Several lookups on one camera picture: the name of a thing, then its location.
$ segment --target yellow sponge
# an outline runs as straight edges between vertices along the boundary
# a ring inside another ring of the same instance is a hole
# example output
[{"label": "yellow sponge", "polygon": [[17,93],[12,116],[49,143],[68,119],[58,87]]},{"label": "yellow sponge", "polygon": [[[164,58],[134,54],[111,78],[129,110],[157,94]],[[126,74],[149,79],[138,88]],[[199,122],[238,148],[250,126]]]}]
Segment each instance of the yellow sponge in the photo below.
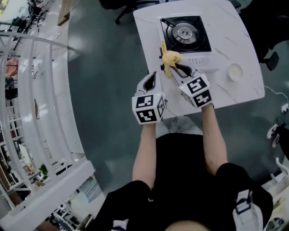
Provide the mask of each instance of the yellow sponge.
[{"label": "yellow sponge", "polygon": [[176,63],[183,61],[182,55],[175,51],[167,51],[163,55],[164,72],[166,76],[173,77],[170,67],[176,68]]}]

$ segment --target portable gas stove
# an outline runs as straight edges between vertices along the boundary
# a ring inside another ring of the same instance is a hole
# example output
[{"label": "portable gas stove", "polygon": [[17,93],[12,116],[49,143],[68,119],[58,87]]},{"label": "portable gas stove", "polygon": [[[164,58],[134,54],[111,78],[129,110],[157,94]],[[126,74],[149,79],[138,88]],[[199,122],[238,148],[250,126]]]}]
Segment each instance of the portable gas stove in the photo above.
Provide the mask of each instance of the portable gas stove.
[{"label": "portable gas stove", "polygon": [[200,15],[174,14],[157,20],[162,53],[177,51],[205,73],[218,70]]}]

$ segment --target white box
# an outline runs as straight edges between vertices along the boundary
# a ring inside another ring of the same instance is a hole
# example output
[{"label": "white box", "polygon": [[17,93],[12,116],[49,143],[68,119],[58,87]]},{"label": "white box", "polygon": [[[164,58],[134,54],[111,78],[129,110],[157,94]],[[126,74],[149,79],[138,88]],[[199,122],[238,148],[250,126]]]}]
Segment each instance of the white box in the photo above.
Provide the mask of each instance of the white box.
[{"label": "white box", "polygon": [[161,121],[165,110],[164,99],[163,92],[132,97],[132,110],[140,125]]},{"label": "white box", "polygon": [[195,108],[204,107],[212,103],[212,97],[209,90],[210,83],[204,73],[179,86],[179,89],[185,99]]}]

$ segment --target person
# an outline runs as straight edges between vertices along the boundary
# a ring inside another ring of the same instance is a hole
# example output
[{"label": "person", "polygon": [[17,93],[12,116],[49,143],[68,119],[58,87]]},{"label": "person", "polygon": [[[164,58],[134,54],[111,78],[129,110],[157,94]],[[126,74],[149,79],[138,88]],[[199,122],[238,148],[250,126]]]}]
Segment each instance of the person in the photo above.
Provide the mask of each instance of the person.
[{"label": "person", "polygon": [[[178,131],[178,123],[175,127],[169,129]],[[233,231],[236,200],[247,189],[265,228],[272,196],[242,167],[228,163],[212,104],[202,108],[202,127],[203,135],[176,132],[157,138],[156,124],[143,125],[132,182],[107,195],[87,230]]]}]

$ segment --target white wall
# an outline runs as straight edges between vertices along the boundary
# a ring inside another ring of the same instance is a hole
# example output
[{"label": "white wall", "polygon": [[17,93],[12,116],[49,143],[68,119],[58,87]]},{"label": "white wall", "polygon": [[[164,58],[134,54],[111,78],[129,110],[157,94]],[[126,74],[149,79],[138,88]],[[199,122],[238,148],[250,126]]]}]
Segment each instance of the white wall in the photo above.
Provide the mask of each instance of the white wall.
[{"label": "white wall", "polygon": [[17,16],[21,16],[21,9],[27,8],[27,0],[10,0],[3,14],[0,16],[0,21],[10,23]]}]

